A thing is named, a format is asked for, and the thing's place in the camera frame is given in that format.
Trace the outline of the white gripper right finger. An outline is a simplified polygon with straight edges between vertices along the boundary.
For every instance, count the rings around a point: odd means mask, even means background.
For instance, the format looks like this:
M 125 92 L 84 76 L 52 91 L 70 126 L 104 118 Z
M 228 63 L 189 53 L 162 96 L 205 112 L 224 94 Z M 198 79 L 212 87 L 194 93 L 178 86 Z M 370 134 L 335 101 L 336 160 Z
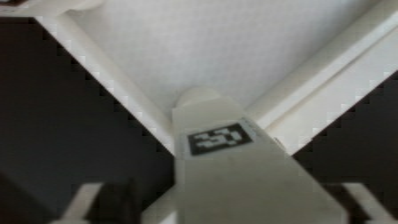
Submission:
M 398 224 L 398 218 L 363 183 L 326 183 L 324 188 L 345 208 L 347 224 Z

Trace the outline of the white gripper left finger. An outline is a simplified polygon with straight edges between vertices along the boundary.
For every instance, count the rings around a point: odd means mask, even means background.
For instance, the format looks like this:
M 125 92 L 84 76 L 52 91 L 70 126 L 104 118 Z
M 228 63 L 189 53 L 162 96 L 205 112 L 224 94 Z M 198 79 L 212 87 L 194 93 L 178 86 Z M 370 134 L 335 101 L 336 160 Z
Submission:
M 63 216 L 52 224 L 141 224 L 137 186 L 127 183 L 86 183 Z

